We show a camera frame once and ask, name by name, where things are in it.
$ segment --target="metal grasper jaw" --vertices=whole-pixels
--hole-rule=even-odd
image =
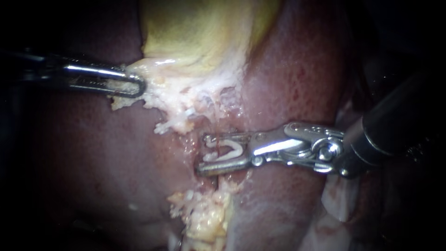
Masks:
[[[123,98],[144,94],[145,80],[119,66],[95,62],[85,57],[38,53],[27,48],[10,51],[0,48],[0,58],[9,62],[6,83],[79,90]]]
[[[195,170],[199,176],[231,173],[268,162],[332,173],[332,160],[343,152],[343,132],[301,122],[291,122],[268,132],[205,135],[202,140],[208,147],[220,144],[233,151],[228,153],[228,158],[226,155],[216,159],[197,156]]]

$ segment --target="metal jaw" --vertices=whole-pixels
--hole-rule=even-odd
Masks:
[[[200,176],[215,176],[279,162],[332,173],[332,160],[343,152],[342,139],[343,132],[301,122],[291,122],[269,132],[205,135],[206,145],[227,140],[239,144],[242,153],[235,158],[207,162],[198,156],[195,169]]]
[[[0,58],[10,64],[4,81],[13,85],[81,90],[133,99],[143,95],[147,88],[143,78],[124,68],[81,57],[34,53],[30,49],[0,49]]]

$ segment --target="white fibrous tissue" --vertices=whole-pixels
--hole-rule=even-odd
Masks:
[[[192,250],[222,250],[233,211],[231,196],[240,190],[241,185],[220,178],[218,190],[188,190],[168,197],[171,217],[181,217],[186,225],[183,245]]]

